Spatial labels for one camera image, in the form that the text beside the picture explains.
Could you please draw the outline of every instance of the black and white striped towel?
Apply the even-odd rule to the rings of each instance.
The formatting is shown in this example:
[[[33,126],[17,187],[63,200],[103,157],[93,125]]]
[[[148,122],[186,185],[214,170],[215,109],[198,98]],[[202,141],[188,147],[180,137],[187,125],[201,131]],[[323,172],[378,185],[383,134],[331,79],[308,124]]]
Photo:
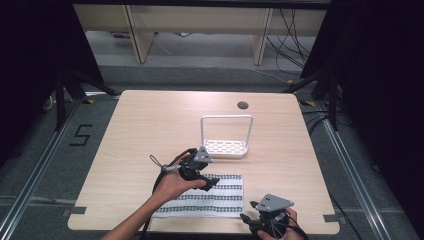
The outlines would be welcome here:
[[[243,177],[241,175],[204,174],[219,178],[209,191],[190,189],[158,209],[153,217],[240,217],[243,212]]]

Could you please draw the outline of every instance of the wire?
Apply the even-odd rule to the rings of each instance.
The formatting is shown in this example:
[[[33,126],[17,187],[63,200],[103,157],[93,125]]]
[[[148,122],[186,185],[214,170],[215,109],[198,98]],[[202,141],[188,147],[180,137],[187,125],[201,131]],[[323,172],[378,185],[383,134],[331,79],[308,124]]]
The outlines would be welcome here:
[[[284,239],[284,234],[282,234],[280,230],[278,230],[278,228],[274,225],[273,221],[271,222],[271,228],[272,228],[272,232],[274,233],[275,239],[277,239],[277,235],[275,235],[275,231],[277,231],[277,233],[280,234],[281,238]]]
[[[277,48],[277,46],[274,45],[274,43],[271,41],[271,39],[269,39],[269,37],[266,37],[268,42],[271,44],[271,46],[274,48],[274,50],[277,52],[277,57],[279,55],[283,56],[284,58],[286,58],[287,60],[289,60],[290,62],[294,63],[295,65],[297,65],[300,68],[303,68],[304,65],[298,61],[296,61],[294,58],[290,57],[289,55],[287,55],[286,53],[281,51],[281,47],[283,45],[280,45],[280,47]]]
[[[161,169],[163,168],[162,164],[160,164],[159,160],[157,160],[157,159],[155,158],[155,156],[150,155],[150,160],[152,160],[152,162],[153,162],[154,164],[158,165]]]
[[[322,118],[322,117],[323,117],[323,115],[320,115],[320,116],[318,116],[318,117],[314,117],[314,118],[312,118],[311,120],[307,121],[305,125],[306,125],[306,126],[308,126],[308,124],[309,124],[309,123],[311,123],[312,121],[314,121],[315,119],[317,119],[317,118]]]
[[[293,75],[300,75],[300,73],[291,73],[291,72],[287,72],[287,71],[285,71],[285,70],[281,69],[281,68],[280,68],[280,65],[278,65],[278,53],[277,53],[277,56],[275,56],[275,65],[276,65],[276,66],[277,66],[277,68],[278,68],[281,72],[283,72],[283,73],[288,73],[288,74],[293,74]]]
[[[291,49],[291,48],[289,48],[287,45],[285,45],[285,41],[286,41],[286,38],[284,38],[284,40],[281,40],[281,38],[280,38],[280,36],[277,36],[277,39],[280,41],[280,43],[281,44],[284,44],[284,47],[286,47],[286,49],[287,50],[289,50],[289,51],[291,51],[291,52],[294,52],[294,53],[299,53],[298,51],[296,51],[296,50],[294,50],[294,49]]]
[[[287,46],[285,46],[285,47],[286,47],[287,49],[289,49],[289,50],[293,51],[293,52],[298,53],[298,54],[300,55],[300,58],[302,59],[303,63],[306,63],[306,59],[305,59],[305,57],[309,57],[309,55],[304,54],[300,48],[302,48],[303,50],[305,50],[305,51],[306,51],[306,52],[308,52],[308,53],[310,53],[310,51],[309,51],[309,50],[307,50],[307,49],[306,49],[306,48],[305,48],[305,47],[304,47],[304,46],[303,46],[303,45],[299,42],[299,39],[297,39],[297,30],[296,30],[296,22],[295,22],[296,10],[295,10],[295,9],[292,9],[292,20],[291,20],[290,26],[288,25],[288,23],[287,23],[287,21],[286,21],[286,19],[285,19],[285,17],[284,17],[284,14],[283,14],[282,9],[280,9],[280,14],[281,14],[281,17],[283,18],[284,24],[286,25],[286,28],[287,28],[287,34],[286,34],[286,37],[284,38],[284,41],[283,41],[282,43],[284,44],[284,42],[285,42],[285,40],[287,39],[288,35],[290,35],[290,37],[292,38],[293,42],[295,43],[295,45],[296,45],[296,47],[297,47],[297,51],[295,51],[295,50],[293,50],[293,49],[291,49],[291,48],[289,48],[289,47],[287,47]]]
[[[318,121],[316,121],[311,128],[309,129],[309,135],[312,135],[312,132],[314,131],[314,129],[316,128],[316,126],[318,126],[318,124],[320,124],[322,121],[324,121],[325,119],[329,118],[330,115],[324,115],[324,116],[320,116],[320,119]]]
[[[290,229],[292,229],[293,231],[295,231],[297,234],[299,234],[299,235],[300,235],[300,237],[302,237],[302,238],[303,238],[303,240],[309,240],[308,235],[305,233],[305,231],[303,231],[303,230],[299,227],[299,225],[297,225],[297,226],[291,226],[291,225],[289,225],[289,224],[285,224],[285,223],[281,223],[281,222],[275,222],[275,224],[280,225],[280,226],[283,226],[283,227],[285,227],[285,228],[290,228]]]
[[[170,51],[168,51],[159,41],[157,41],[156,39],[153,39],[154,40],[154,42],[155,43],[157,43],[166,53],[168,53],[170,56],[174,56],[174,54],[172,54]],[[270,77],[273,77],[273,78],[276,78],[276,79],[278,79],[279,81],[281,81],[281,82],[284,82],[284,83],[287,83],[287,84],[289,84],[289,82],[288,81],[286,81],[286,80],[283,80],[283,79],[281,79],[281,78],[279,78],[278,76],[276,76],[276,75],[274,75],[274,74],[270,74],[270,73],[265,73],[265,72],[261,72],[261,71],[259,71],[259,70],[256,70],[256,69],[253,69],[253,68],[230,68],[230,67],[222,67],[222,66],[212,66],[212,67],[204,67],[204,66],[198,66],[198,65],[189,65],[189,64],[180,64],[180,63],[177,63],[177,62],[175,62],[175,65],[178,65],[178,66],[182,66],[182,67],[196,67],[196,68],[206,68],[206,69],[212,69],[212,68],[220,68],[220,69],[246,69],[246,70],[250,70],[250,71],[253,71],[253,72],[256,72],[256,73],[259,73],[259,74],[262,74],[262,75],[266,75],[266,76],[270,76]],[[284,72],[284,73],[287,73],[287,74],[292,74],[292,75],[300,75],[300,73],[292,73],[292,72],[287,72],[287,71],[283,71],[283,70],[281,70],[280,68],[279,68],[279,70],[280,71],[282,71],[282,72]]]
[[[310,112],[302,112],[302,114],[310,114],[310,113],[328,113],[328,111],[310,111]]]
[[[290,217],[290,216],[289,216],[289,218],[290,218],[290,219],[291,219],[291,220],[292,220],[292,221],[293,221],[293,222],[294,222],[294,223],[295,223],[298,227],[300,227],[300,226],[299,226],[299,223],[297,223],[297,221],[296,221],[296,220],[294,220],[294,218],[292,218],[292,217]]]
[[[328,192],[328,194],[330,195],[331,200],[334,202],[334,204],[336,204],[337,208],[340,210],[340,212],[343,214],[343,216],[345,217],[347,223],[349,224],[349,226],[352,228],[352,230],[355,232],[356,236],[358,237],[359,240],[362,240],[361,235],[359,234],[358,230],[356,229],[356,227],[353,225],[353,223],[350,221],[349,217],[347,216],[347,214],[345,213],[345,211],[343,210],[343,208],[340,206],[340,204],[336,201],[336,199],[334,198],[334,196]]]

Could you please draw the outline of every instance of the floor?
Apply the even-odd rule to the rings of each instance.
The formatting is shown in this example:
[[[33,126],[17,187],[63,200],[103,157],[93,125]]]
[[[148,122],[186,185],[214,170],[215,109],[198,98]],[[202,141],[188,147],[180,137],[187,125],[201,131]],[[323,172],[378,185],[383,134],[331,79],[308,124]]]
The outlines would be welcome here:
[[[135,67],[147,69],[165,67],[169,69],[186,68],[187,71],[190,71],[189,69],[193,68],[207,68],[209,70],[217,69],[219,71],[226,69],[243,69],[252,71],[252,74],[267,75],[271,79],[283,82],[288,81],[287,76],[292,76],[293,80],[296,82],[299,78],[298,73],[301,71],[301,67],[299,65],[303,64],[301,56],[299,53],[296,53],[296,51],[285,50],[285,52],[295,60],[295,63],[281,56],[276,58],[276,51],[268,42],[265,48],[262,64],[260,66],[255,66],[248,36],[189,34],[182,37],[179,33],[156,34],[146,62],[138,64],[129,39],[115,38],[109,32],[86,32],[86,36],[90,42],[98,64],[105,68]],[[312,48],[314,40],[315,39],[313,37],[298,38],[298,41],[307,50]],[[276,36],[270,36],[270,41],[273,42],[277,48],[280,47],[280,41]],[[290,38],[287,39],[286,45],[292,50],[297,49],[297,45]],[[305,55],[308,54],[306,50],[303,50],[303,48],[302,52]],[[284,76],[286,77],[283,78],[280,75],[275,74],[275,72],[278,71],[286,72],[284,73]],[[302,111],[310,108],[307,103],[312,99],[307,93],[307,91],[305,91],[305,93],[303,91],[299,91],[298,98],[305,104],[301,107]],[[89,107],[83,104],[78,110],[76,110],[77,114],[81,116],[79,121],[89,121],[93,114],[110,116],[116,101],[99,101],[98,104],[102,106],[104,105],[104,108],[101,109],[107,109],[106,111],[109,112],[88,112],[89,110],[87,109]],[[325,103],[322,104],[324,105],[319,105],[318,103],[318,105],[313,109],[325,109]],[[308,121],[313,120],[313,118],[313,116],[305,115],[305,123],[308,124]],[[396,199],[391,194],[390,189],[384,183],[384,180],[381,176],[379,176],[378,172],[370,168],[370,160],[369,157],[367,157],[366,149],[361,145],[361,140],[359,136],[355,134],[354,129],[349,126],[349,119],[346,118],[346,116],[340,116],[338,120],[341,126],[347,127],[341,127],[339,132],[334,133],[328,123],[325,123],[324,121],[321,128],[317,128],[313,135],[311,135],[311,139],[320,161],[327,187],[332,194],[336,196],[338,202],[342,206],[342,209],[335,206],[336,212],[338,215],[343,216],[341,212],[343,211],[350,217],[340,217],[342,229],[341,235],[335,237],[314,236],[312,239],[358,239],[355,236],[354,231],[352,231],[352,227],[348,224],[349,219],[355,223],[359,232],[362,233],[361,235],[364,236],[363,239],[418,239],[407,218],[403,214],[402,209],[397,205]],[[107,126],[108,118],[105,118],[102,121],[104,121],[103,125]],[[31,138],[24,143],[23,146],[21,146],[22,149],[29,149],[28,151],[22,152],[22,155],[19,156],[19,158],[25,159],[25,161],[15,161],[5,165],[5,167],[1,169],[0,213],[3,216],[6,216],[8,213],[10,214],[9,209],[16,199],[16,196],[18,196],[21,189],[26,186],[26,180],[32,177],[31,174],[33,173],[33,169],[38,167],[38,156],[43,155],[45,146],[49,144],[50,139],[54,139],[56,137],[56,133],[51,127],[52,122],[54,123],[54,111],[47,112],[44,116],[42,116],[37,124],[39,127],[33,129],[33,131],[29,133]],[[68,131],[65,134],[71,136],[74,133]],[[93,136],[92,138],[97,141],[97,144],[99,144],[101,141],[101,134],[99,136]],[[322,141],[324,138],[332,139],[332,141],[328,140],[328,143],[323,145]],[[343,152],[343,149],[341,151],[337,151],[335,149],[338,139],[343,139],[344,142],[341,144],[349,149],[349,151],[347,151],[348,153]],[[328,153],[328,147],[332,147],[334,149],[331,153],[334,157],[322,157],[330,155]],[[53,149],[53,152],[54,151],[63,152],[61,149]],[[80,189],[75,187],[76,190],[72,190],[74,188],[72,188],[72,186],[69,187],[69,181],[77,178],[75,175],[77,175],[76,172],[78,171],[78,174],[80,174],[79,176],[81,176],[78,177],[80,182],[73,184],[82,184],[84,176],[87,174],[86,171],[88,171],[91,164],[90,162],[84,161],[84,159],[87,158],[87,156],[94,156],[96,149],[87,147],[84,151],[80,151],[79,153],[75,153],[72,150],[66,151],[69,152],[63,152],[61,154],[66,154],[68,157],[72,156],[77,163],[65,163],[69,164],[65,167],[75,168],[75,165],[79,165],[81,169],[76,169],[70,173],[65,171],[61,173],[60,169],[63,169],[64,163],[61,163],[62,166],[55,166],[55,162],[52,162],[46,172],[46,176],[40,179],[40,187],[31,193],[44,197],[31,199],[30,203],[33,207],[20,216],[22,223],[17,227],[15,226],[16,233],[12,234],[11,238],[22,239],[37,236],[36,239],[63,239],[62,237],[59,237],[60,235],[55,236],[55,232],[66,232],[70,235],[69,239],[98,239],[99,236],[102,236],[103,233],[95,232],[69,233],[69,229],[66,229],[67,213],[63,211],[63,207],[73,206],[75,200],[72,199],[75,199],[75,196],[78,194],[78,189]],[[330,162],[330,160],[339,158],[342,160]],[[355,171],[353,173],[351,171],[349,172],[349,169],[352,167],[350,166],[351,164],[353,165],[353,169],[357,170],[358,173],[355,173]],[[334,179],[342,179],[343,182],[334,181]],[[361,186],[354,186],[354,183],[358,182],[359,185],[363,185],[365,192],[361,189]],[[60,197],[54,196],[54,194],[51,193],[56,190],[62,193]],[[364,209],[364,204],[371,206],[371,208],[376,208],[374,209],[375,212],[373,209]],[[52,209],[50,209],[50,211],[44,211],[44,205],[49,205]],[[31,226],[38,226],[37,224],[44,226],[42,223],[39,223],[43,220],[38,219],[37,216],[44,216],[45,219],[51,220],[48,225],[49,231],[46,231],[47,229],[31,228]],[[379,218],[384,219],[381,221],[381,224],[385,225],[381,226],[378,224],[380,222]],[[385,235],[385,230],[381,230],[379,227],[387,227],[389,229],[389,235]]]

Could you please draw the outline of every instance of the black cable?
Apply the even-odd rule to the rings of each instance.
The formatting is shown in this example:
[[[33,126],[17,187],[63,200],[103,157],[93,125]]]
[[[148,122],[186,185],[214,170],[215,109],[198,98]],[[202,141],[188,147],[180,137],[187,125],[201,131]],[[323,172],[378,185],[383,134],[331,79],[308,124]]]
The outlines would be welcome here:
[[[273,224],[273,223],[271,223],[271,229],[272,229],[272,233],[274,234],[274,238],[275,238],[275,240],[278,240],[278,238],[277,238],[277,234],[275,234],[275,230],[277,230],[277,232],[281,235],[281,237],[283,237],[283,238],[284,238],[283,234],[281,234],[281,232],[280,232],[280,231],[278,231],[278,229],[274,226],[274,224]]]
[[[293,49],[291,49],[291,48],[289,48],[289,47],[287,47],[284,43],[286,42],[286,39],[287,39],[287,37],[289,36],[289,34],[291,34],[291,27],[293,26],[293,24],[294,24],[294,19],[292,20],[292,22],[290,23],[290,27],[288,26],[288,24],[287,24],[287,22],[286,22],[286,20],[285,20],[285,18],[284,18],[284,15],[283,15],[283,12],[282,12],[282,10],[280,9],[280,14],[281,14],[281,17],[283,18],[283,20],[284,20],[284,23],[285,23],[285,25],[286,25],[286,28],[287,28],[287,33],[286,33],[286,36],[284,37],[284,40],[282,40],[281,41],[281,39],[280,39],[280,37],[279,36],[277,36],[277,38],[278,38],[278,40],[280,40],[280,42],[281,42],[281,44],[283,44],[288,50],[290,50],[290,51],[292,51],[292,52],[294,52],[294,53],[297,53],[297,54],[299,54],[299,52],[297,52],[296,50],[293,50]]]
[[[275,222],[275,224],[277,224],[277,225],[281,225],[281,226],[283,226],[283,227],[285,227],[285,228],[290,228],[290,229],[292,229],[293,231],[295,231],[297,234],[299,234],[299,235],[300,235],[300,237],[302,237],[302,238],[303,238],[303,240],[309,240],[308,235],[305,233],[305,231],[303,231],[303,230],[299,227],[299,225],[297,225],[297,223],[296,223],[296,225],[297,225],[297,226],[292,226],[292,225],[288,225],[288,224],[281,223],[281,222]]]
[[[294,30],[294,38],[296,39],[296,42],[298,43],[298,45],[303,48],[303,50],[305,50],[307,53],[311,53],[308,49],[306,49],[297,39],[297,32],[296,32],[296,23],[294,21],[294,16],[296,14],[296,9],[292,9],[292,18],[293,18],[293,30]]]
[[[307,122],[305,123],[305,125],[306,125],[306,126],[308,126],[308,124],[309,124],[309,123],[311,123],[312,121],[314,121],[315,119],[317,119],[317,118],[322,118],[322,117],[323,117],[323,115],[320,115],[320,116],[314,117],[314,118],[310,119],[309,121],[307,121]]]
[[[175,157],[174,158],[174,160],[171,162],[171,163],[169,163],[167,166],[172,166],[172,165],[174,165],[174,163],[176,162],[176,161],[178,161],[178,159],[180,159],[181,157],[183,157],[184,156],[184,154],[186,154],[186,153],[188,153],[188,152],[191,152],[191,151],[193,151],[193,149],[187,149],[187,150],[185,150],[184,152],[182,152],[180,155],[178,155],[177,157]],[[161,172],[159,173],[159,176],[156,178],[156,181],[155,181],[155,184],[153,185],[153,190],[152,190],[152,194],[155,192],[155,190],[156,190],[156,188],[157,188],[157,186],[159,185],[159,183],[160,183],[160,181],[162,180],[162,178],[165,176],[165,174],[166,174],[167,172],[166,171],[163,171],[162,169],[161,169]],[[147,219],[147,221],[146,221],[146,223],[144,223],[144,226],[143,226],[143,231],[141,232],[141,234],[140,234],[140,240],[143,240],[144,238],[145,238],[145,236],[146,236],[146,233],[147,233],[147,229],[149,228],[149,224],[150,224],[150,220],[152,219],[152,217],[149,217],[149,219]]]
[[[281,14],[281,17],[283,18],[284,24],[286,25],[286,28],[287,28],[286,38],[287,38],[288,35],[290,35],[290,37],[292,38],[294,44],[297,47],[297,51],[295,51],[295,50],[293,50],[291,48],[288,48],[287,46],[286,46],[286,48],[289,49],[289,50],[291,50],[291,51],[293,51],[293,52],[295,52],[295,53],[298,53],[300,55],[300,58],[302,59],[303,63],[306,63],[306,59],[305,59],[305,56],[306,55],[303,54],[302,50],[300,49],[300,47],[303,48],[303,49],[305,49],[305,47],[303,47],[303,45],[297,39],[297,31],[296,31],[296,23],[295,23],[296,10],[295,9],[292,9],[292,21],[290,23],[290,27],[289,27],[289,25],[288,25],[288,23],[286,21],[286,18],[284,17],[283,11],[281,9],[280,9],[280,14]]]
[[[310,113],[328,113],[328,111],[310,111],[310,112],[302,112],[302,114],[310,114]]]
[[[292,73],[292,72],[287,72],[287,71],[284,71],[283,69],[281,69],[280,68],[280,66],[278,65],[278,52],[277,52],[277,55],[275,56],[275,65],[277,66],[277,68],[281,71],[281,72],[283,72],[283,73],[287,73],[287,74],[291,74],[291,75],[297,75],[297,76],[299,76],[300,75],[300,73]]]
[[[292,33],[290,33],[290,35],[292,37],[293,42],[296,44],[297,50],[299,51],[300,58],[302,59],[303,63],[306,63],[306,59],[303,56],[302,50],[299,47],[299,45],[300,45],[299,40],[297,39],[296,23],[294,21],[295,15],[296,15],[296,10],[295,9],[292,9],[292,23],[293,23],[294,36],[293,36]]]
[[[330,195],[331,201],[334,202],[334,204],[336,204],[337,208],[340,210],[340,212],[343,214],[343,216],[345,217],[347,223],[349,224],[349,226],[352,228],[352,230],[355,232],[356,236],[358,237],[359,240],[362,240],[361,235],[359,234],[358,230],[356,229],[356,227],[353,225],[353,223],[350,221],[349,217],[347,216],[347,214],[345,213],[345,211],[343,210],[343,208],[340,206],[340,204],[336,201],[336,199],[333,197],[333,195],[329,192],[328,193]]]
[[[271,39],[269,39],[269,37],[266,37],[268,42],[271,44],[272,48],[274,48],[274,50],[277,52],[277,57],[278,55],[283,56],[284,58],[286,58],[287,60],[289,60],[290,62],[294,63],[295,65],[297,65],[300,68],[303,68],[304,65],[298,61],[296,61],[294,58],[290,57],[289,55],[287,55],[286,53],[281,51],[281,46],[279,48],[277,48],[277,46],[274,45],[274,43],[271,41]]]
[[[294,220],[294,218],[292,218],[292,217],[290,217],[289,216],[289,219],[291,219],[295,224],[296,224],[296,226],[300,229],[300,230],[302,230],[302,228],[299,226],[299,223],[297,223],[297,221],[296,220]]]
[[[315,127],[316,126],[318,126],[318,124],[320,124],[322,121],[324,121],[325,119],[327,119],[327,118],[329,118],[330,117],[330,115],[328,114],[328,115],[324,115],[324,116],[320,116],[321,118],[318,120],[318,121],[316,121],[312,126],[311,126],[311,128],[309,129],[309,135],[312,135],[312,132],[314,131],[314,129],[315,129]]]

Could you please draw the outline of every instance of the human hand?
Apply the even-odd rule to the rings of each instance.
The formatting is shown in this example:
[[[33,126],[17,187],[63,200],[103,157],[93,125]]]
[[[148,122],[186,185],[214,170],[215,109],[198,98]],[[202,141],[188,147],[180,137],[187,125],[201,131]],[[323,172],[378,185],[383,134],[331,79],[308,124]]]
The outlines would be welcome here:
[[[178,159],[174,165],[178,165],[182,159],[190,156],[189,153],[182,156]],[[160,181],[155,191],[153,192],[153,197],[158,198],[161,204],[164,204],[172,199],[178,198],[185,191],[192,188],[201,188],[206,185],[205,180],[194,180],[186,181],[184,180],[178,170],[173,170],[168,172]]]
[[[290,216],[289,225],[293,226],[293,227],[297,226],[297,223],[296,223],[297,222],[297,212],[295,212],[291,208],[286,208],[286,212]],[[271,237],[268,233],[261,231],[261,230],[258,231],[258,236],[262,240],[275,240],[275,238]],[[296,233],[291,228],[286,229],[286,233],[284,234],[283,239],[285,239],[285,240],[302,240],[300,235],[298,233]]]

